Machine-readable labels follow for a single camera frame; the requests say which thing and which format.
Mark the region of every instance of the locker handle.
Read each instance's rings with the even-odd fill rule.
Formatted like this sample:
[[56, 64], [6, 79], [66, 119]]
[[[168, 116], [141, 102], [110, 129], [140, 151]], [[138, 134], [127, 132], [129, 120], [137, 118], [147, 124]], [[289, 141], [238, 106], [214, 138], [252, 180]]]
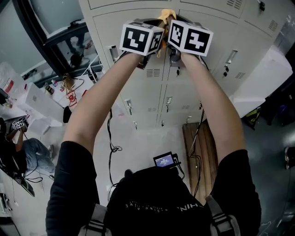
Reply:
[[230, 64], [232, 63], [232, 60], [234, 59], [234, 57], [236, 56], [236, 53], [238, 52], [238, 50], [233, 49], [232, 52], [230, 53], [230, 56], [228, 57], [228, 59], [226, 60], [226, 64]]
[[133, 124], [134, 124], [134, 126], [135, 126], [135, 128], [137, 130], [137, 122], [136, 121], [133, 121]]
[[107, 48], [110, 50], [112, 61], [115, 63], [119, 57], [116, 45], [108, 46]]
[[172, 97], [167, 97], [167, 102], [166, 104], [170, 104], [172, 102]]
[[186, 124], [189, 122], [189, 119], [191, 119], [192, 116], [188, 116], [188, 118], [186, 119]]
[[132, 116], [132, 104], [131, 104], [131, 100], [130, 99], [126, 99], [125, 102], [127, 103], [127, 107], [129, 108], [129, 113]]

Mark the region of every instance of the locker door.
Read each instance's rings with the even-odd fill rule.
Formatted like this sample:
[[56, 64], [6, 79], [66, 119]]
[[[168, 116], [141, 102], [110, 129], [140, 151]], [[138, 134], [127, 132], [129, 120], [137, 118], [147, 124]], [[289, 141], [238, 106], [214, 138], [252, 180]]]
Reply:
[[171, 112], [161, 113], [159, 119], [159, 127], [182, 125], [187, 123], [195, 123], [201, 120], [202, 110], [193, 110], [190, 112]]
[[162, 113], [189, 111], [199, 105], [200, 100], [193, 82], [167, 84]]
[[131, 104], [131, 116], [139, 112], [158, 112], [161, 84], [156, 82], [134, 82], [128, 80], [121, 91], [127, 111]]
[[169, 81], [191, 81], [191, 78], [189, 76], [189, 73], [186, 68], [181, 67], [180, 69], [178, 67], [170, 67], [169, 70]]
[[[110, 46], [115, 45], [120, 55], [119, 49], [120, 38], [123, 24], [132, 19], [158, 18], [161, 15], [161, 9], [136, 9], [121, 12], [112, 12], [94, 17], [95, 26], [100, 37], [107, 61], [110, 66], [114, 64], [110, 53]], [[144, 70], [136, 69], [130, 80], [149, 80], [161, 81], [163, 78], [165, 52], [161, 53], [161, 57], [157, 58], [152, 55], [147, 67]]]
[[[240, 29], [232, 47], [213, 73], [228, 96], [232, 95], [247, 79], [270, 46], [271, 41], [260, 34], [246, 28]], [[225, 65], [228, 66], [228, 72], [225, 70]]]
[[250, 23], [270, 36], [276, 37], [280, 32], [287, 13], [283, 9], [281, 0], [264, 0], [265, 10], [259, 9], [257, 0], [248, 0], [243, 15], [245, 21]]
[[141, 113], [131, 116], [133, 127], [138, 130], [156, 127], [157, 113]]
[[101, 7], [101, 6], [108, 6], [117, 3], [124, 3], [124, 2], [136, 2], [136, 1], [145, 1], [145, 0], [88, 0], [91, 9]]
[[222, 12], [226, 12], [235, 17], [240, 17], [243, 11], [245, 0], [180, 0], [181, 2], [187, 2], [197, 4], [201, 6], [207, 6]]
[[237, 24], [199, 12], [180, 10], [179, 14], [192, 22], [199, 22], [203, 27], [214, 33], [208, 55], [203, 57], [209, 69], [214, 70], [220, 58], [232, 43]]

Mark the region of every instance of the floor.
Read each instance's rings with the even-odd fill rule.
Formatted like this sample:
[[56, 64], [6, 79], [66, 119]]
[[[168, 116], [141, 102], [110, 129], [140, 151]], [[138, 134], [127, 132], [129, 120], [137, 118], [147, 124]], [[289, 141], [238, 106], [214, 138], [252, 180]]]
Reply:
[[295, 168], [286, 170], [284, 148], [295, 146], [295, 123], [268, 126], [263, 118], [253, 131], [244, 125], [252, 179], [259, 194], [262, 216], [259, 236], [276, 236], [284, 210], [295, 198]]
[[[253, 131], [244, 125], [247, 149], [250, 159], [251, 172], [256, 191], [260, 196], [262, 207], [262, 220], [260, 236], [278, 235], [277, 225], [282, 213], [294, 201], [295, 196], [295, 168], [284, 168], [284, 147], [295, 145], [295, 124], [281, 127], [278, 123], [268, 126], [264, 119], [260, 118]], [[53, 143], [58, 147], [62, 140], [65, 127], [50, 128], [41, 137], [45, 145]], [[172, 151], [177, 153], [185, 171], [185, 183], [189, 187], [188, 172], [184, 142], [181, 127], [163, 128], [156, 130], [133, 130], [126, 117], [120, 116], [111, 123], [112, 141], [114, 145], [120, 145], [123, 150], [112, 156], [112, 178], [117, 182], [126, 169], [137, 171], [153, 166], [152, 157]], [[28, 138], [36, 137], [28, 133]], [[110, 187], [108, 177], [109, 138], [104, 123], [96, 140], [94, 148], [94, 164], [97, 171], [97, 187], [100, 202], [107, 204], [107, 192]], [[31, 177], [38, 177], [38, 173], [32, 173]], [[49, 199], [52, 180], [47, 176], [42, 183], [32, 183], [35, 198], [27, 194], [19, 185], [13, 185], [11, 179], [4, 173], [0, 173], [0, 180], [5, 184], [5, 190], [13, 209], [13, 220], [21, 236], [45, 236], [45, 214]]]

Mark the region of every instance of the gray floor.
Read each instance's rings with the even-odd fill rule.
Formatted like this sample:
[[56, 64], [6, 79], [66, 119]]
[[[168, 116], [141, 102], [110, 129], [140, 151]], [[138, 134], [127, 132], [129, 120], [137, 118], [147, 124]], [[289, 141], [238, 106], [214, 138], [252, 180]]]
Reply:
[[285, 169], [284, 148], [295, 146], [295, 123], [268, 126], [263, 118], [255, 131], [243, 124], [253, 182], [259, 194], [262, 218], [258, 235], [280, 235], [277, 225], [295, 197], [295, 167]]

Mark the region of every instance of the person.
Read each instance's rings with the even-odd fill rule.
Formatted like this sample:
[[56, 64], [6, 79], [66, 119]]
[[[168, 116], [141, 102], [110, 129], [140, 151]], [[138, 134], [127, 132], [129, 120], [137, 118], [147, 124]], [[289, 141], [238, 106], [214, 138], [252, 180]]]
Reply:
[[[216, 143], [219, 164], [211, 194], [226, 214], [235, 216], [241, 235], [254, 236], [260, 226], [261, 208], [252, 182], [241, 120], [206, 67], [194, 55], [181, 53], [181, 58], [199, 93]], [[83, 96], [72, 113], [47, 206], [48, 236], [82, 235], [79, 233], [84, 225], [88, 225], [86, 230], [100, 225], [99, 222], [89, 225], [95, 204], [99, 203], [94, 141], [141, 59], [135, 53], [123, 56]], [[103, 227], [113, 236], [210, 235], [212, 218], [208, 205], [202, 206], [180, 176], [166, 168], [155, 166], [135, 172], [115, 190], [107, 205]]]
[[[6, 135], [6, 124], [0, 118], [0, 161], [7, 172], [26, 174], [33, 170], [43, 170], [53, 178], [55, 166], [52, 162], [53, 145], [46, 148], [38, 139], [30, 138], [24, 141], [24, 133], [27, 131], [23, 126]], [[18, 142], [14, 144], [12, 139], [19, 133]]]

